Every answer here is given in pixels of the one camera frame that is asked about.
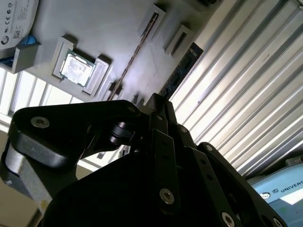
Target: blue object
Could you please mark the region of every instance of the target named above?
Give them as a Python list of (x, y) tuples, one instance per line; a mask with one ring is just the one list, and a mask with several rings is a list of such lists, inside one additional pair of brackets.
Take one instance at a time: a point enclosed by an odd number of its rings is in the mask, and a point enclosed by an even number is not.
[(36, 38), (33, 37), (32, 35), (28, 35), (21, 41), (20, 45), (26, 46), (26, 45), (35, 44), (35, 43), (37, 43)]
[(194, 64), (198, 61), (202, 53), (203, 50), (197, 44), (192, 43), (189, 50), (172, 72), (159, 94), (167, 99), (170, 99), (173, 93), (185, 79), (186, 75), (193, 68)]
[(283, 198), (303, 189), (303, 164), (281, 169), (254, 183), (252, 187), (289, 227), (303, 227), (303, 195), (302, 198), (296, 195), (295, 204), (290, 204)]

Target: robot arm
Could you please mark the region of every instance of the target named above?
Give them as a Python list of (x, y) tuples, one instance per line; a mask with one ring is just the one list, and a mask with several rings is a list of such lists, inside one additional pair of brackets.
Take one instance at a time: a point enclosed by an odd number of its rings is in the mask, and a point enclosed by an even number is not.
[[(79, 159), (121, 145), (128, 154), (77, 181)], [(44, 227), (287, 226), (211, 144), (193, 142), (157, 94), (141, 110), (111, 101), (16, 112), (0, 175), (35, 200)]]

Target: white label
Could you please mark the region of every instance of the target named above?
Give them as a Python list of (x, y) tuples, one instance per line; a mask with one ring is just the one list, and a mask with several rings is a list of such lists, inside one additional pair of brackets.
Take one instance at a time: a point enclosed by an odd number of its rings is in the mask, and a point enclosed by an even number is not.
[(38, 0), (0, 1), (0, 50), (15, 47), (28, 35)]

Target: corrugated metal wall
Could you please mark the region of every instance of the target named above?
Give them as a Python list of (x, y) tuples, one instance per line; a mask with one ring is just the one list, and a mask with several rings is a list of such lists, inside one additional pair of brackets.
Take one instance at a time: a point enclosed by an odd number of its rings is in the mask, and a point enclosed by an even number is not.
[(197, 44), (205, 53), (172, 97), (196, 143), (243, 175), (303, 148), (303, 10), (296, 0), (226, 0)]

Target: cpu processor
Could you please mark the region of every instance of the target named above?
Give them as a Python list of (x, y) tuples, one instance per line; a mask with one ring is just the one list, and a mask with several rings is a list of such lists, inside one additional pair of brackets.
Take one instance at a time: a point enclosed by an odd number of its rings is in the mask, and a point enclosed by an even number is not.
[(95, 64), (68, 50), (62, 64), (60, 75), (82, 87), (86, 87)]

